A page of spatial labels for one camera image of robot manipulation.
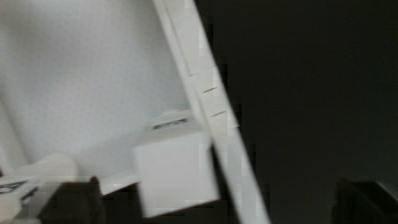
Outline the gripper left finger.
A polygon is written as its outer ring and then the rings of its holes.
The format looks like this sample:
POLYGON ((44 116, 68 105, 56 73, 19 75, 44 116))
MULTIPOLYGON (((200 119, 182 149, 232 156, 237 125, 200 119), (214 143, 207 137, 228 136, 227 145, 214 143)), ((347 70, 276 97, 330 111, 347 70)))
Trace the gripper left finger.
POLYGON ((99 180, 65 182, 38 212, 42 224, 106 224, 99 180))

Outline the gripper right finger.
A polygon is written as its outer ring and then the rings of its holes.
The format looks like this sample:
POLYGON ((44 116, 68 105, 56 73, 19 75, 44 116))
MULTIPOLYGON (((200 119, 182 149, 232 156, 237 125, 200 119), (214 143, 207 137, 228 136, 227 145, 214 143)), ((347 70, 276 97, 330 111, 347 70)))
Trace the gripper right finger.
POLYGON ((398 224, 398 200, 376 182, 335 183, 331 224, 398 224))

